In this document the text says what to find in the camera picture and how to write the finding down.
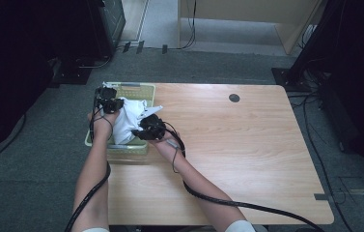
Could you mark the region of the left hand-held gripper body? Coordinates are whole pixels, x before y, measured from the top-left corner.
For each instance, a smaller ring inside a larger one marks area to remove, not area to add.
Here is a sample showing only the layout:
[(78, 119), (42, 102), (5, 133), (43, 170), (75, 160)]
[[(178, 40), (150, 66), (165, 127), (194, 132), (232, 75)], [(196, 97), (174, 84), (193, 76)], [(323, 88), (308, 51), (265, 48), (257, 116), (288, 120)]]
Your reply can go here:
[(116, 111), (116, 94), (115, 88), (103, 83), (96, 91), (97, 108), (102, 109), (104, 113), (114, 113)]

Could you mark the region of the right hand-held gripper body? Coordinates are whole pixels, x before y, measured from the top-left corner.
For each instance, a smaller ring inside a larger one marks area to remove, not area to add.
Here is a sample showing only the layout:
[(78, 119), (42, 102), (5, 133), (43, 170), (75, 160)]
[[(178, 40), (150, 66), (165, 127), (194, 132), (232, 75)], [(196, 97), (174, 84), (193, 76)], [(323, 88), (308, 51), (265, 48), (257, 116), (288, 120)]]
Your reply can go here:
[(160, 140), (164, 136), (166, 127), (163, 121), (156, 115), (156, 112), (161, 109), (161, 105), (148, 107), (142, 113), (143, 118), (140, 121), (139, 127), (141, 131), (147, 132), (146, 140)]

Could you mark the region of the white t-shirt with blue print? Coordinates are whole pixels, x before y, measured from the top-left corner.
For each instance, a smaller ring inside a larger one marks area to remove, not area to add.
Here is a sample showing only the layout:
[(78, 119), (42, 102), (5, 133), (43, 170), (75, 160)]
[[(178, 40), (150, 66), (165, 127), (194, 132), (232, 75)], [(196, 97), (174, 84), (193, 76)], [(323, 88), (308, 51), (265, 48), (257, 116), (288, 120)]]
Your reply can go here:
[(146, 100), (129, 100), (123, 98), (124, 106), (120, 109), (119, 115), (113, 127), (113, 139), (117, 145), (124, 145), (134, 139), (132, 130), (140, 131), (140, 122), (157, 111), (162, 106), (147, 106)]

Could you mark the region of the pale green plastic basket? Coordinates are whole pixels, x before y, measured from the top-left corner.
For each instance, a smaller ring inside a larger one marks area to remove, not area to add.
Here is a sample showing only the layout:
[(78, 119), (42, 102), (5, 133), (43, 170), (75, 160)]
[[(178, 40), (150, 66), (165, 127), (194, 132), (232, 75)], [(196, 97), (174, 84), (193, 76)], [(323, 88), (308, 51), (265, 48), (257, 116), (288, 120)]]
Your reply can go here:
[[(155, 86), (147, 83), (124, 83), (124, 82), (103, 82), (116, 89), (116, 99), (126, 98), (129, 100), (146, 100), (147, 106), (154, 106)], [(94, 93), (93, 109), (94, 113), (104, 114), (102, 109), (97, 108), (96, 91)], [(129, 154), (129, 155), (146, 155), (148, 152), (148, 143), (139, 139), (137, 136), (133, 140), (124, 145), (114, 143), (113, 133), (108, 140), (108, 151), (113, 154)]]

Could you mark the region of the person's right hand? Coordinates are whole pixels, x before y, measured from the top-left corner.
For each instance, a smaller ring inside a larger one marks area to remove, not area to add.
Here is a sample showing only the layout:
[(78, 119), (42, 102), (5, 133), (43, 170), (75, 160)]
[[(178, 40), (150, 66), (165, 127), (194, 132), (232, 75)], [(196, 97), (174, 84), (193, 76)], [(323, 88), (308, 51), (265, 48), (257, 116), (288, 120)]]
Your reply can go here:
[(179, 142), (168, 132), (162, 139), (152, 140), (151, 144), (166, 160), (172, 160), (182, 153)]

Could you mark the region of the person's left hand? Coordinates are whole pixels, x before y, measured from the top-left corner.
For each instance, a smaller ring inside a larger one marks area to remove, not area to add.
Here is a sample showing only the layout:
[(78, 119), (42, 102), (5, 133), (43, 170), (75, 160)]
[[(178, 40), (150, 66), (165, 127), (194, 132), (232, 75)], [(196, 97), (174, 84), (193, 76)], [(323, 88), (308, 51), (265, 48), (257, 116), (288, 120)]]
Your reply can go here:
[(88, 114), (88, 120), (92, 125), (92, 131), (94, 132), (94, 139), (102, 139), (107, 141), (113, 133), (115, 121), (119, 116), (119, 111), (113, 114), (104, 114), (90, 112)]

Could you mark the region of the black stand base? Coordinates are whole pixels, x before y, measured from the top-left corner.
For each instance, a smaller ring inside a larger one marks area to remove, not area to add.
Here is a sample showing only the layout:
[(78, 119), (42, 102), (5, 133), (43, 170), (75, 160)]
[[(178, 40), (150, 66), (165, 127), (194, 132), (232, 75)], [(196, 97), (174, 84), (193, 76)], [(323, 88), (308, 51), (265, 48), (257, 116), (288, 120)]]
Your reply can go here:
[(80, 67), (74, 59), (55, 58), (49, 62), (53, 70), (53, 77), (49, 84), (51, 88), (58, 88), (61, 84), (85, 85), (91, 74), (90, 68)]
[(282, 86), (286, 92), (308, 93), (311, 91), (302, 74), (293, 72), (291, 69), (282, 68), (272, 68), (271, 71), (275, 83)]

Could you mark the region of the black equipment cabinet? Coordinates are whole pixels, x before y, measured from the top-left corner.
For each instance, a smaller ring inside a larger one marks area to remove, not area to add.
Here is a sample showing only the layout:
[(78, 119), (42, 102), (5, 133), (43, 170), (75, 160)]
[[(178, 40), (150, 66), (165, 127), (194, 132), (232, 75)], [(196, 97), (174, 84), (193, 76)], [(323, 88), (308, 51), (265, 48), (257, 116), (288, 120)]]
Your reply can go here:
[(98, 55), (111, 57), (126, 25), (122, 0), (87, 1), (94, 25)]

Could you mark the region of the dark curtain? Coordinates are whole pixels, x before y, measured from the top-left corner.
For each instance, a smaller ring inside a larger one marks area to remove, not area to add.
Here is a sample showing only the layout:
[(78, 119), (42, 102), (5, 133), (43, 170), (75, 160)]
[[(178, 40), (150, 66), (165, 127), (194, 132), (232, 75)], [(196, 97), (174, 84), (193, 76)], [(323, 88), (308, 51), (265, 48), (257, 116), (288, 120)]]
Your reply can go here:
[(327, 0), (297, 63), (318, 78), (343, 150), (364, 158), (364, 0)]
[(0, 0), (0, 143), (50, 84), (48, 61), (68, 73), (89, 46), (88, 0)]

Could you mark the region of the person's light clothing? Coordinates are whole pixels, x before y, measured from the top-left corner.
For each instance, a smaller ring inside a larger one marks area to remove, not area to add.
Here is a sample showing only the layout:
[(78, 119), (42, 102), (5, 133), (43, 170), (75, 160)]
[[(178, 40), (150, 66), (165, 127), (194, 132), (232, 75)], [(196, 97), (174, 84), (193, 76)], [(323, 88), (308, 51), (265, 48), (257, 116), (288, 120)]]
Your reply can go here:
[[(82, 232), (109, 232), (105, 228), (95, 227), (83, 230)], [(231, 223), (224, 232), (256, 232), (253, 225), (247, 220), (237, 220)]]

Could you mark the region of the beige wooden cabinet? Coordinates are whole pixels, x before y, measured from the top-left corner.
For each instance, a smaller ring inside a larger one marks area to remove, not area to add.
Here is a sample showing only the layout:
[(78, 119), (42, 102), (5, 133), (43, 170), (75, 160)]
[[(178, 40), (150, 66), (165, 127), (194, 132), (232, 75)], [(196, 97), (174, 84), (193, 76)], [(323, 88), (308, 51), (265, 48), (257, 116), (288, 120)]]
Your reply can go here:
[(323, 0), (178, 0), (178, 31), (182, 18), (274, 23), (290, 54), (323, 8)]

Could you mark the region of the white power strip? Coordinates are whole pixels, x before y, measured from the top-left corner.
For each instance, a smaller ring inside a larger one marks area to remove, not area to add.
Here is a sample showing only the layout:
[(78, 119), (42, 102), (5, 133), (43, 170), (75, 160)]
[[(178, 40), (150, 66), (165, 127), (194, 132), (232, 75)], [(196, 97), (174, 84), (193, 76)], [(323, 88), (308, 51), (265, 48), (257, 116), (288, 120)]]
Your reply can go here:
[(307, 27), (307, 29), (305, 30), (304, 34), (303, 34), (303, 40), (304, 41), (309, 41), (309, 39), (311, 38), (312, 34), (314, 33), (316, 29), (316, 26), (311, 24)]

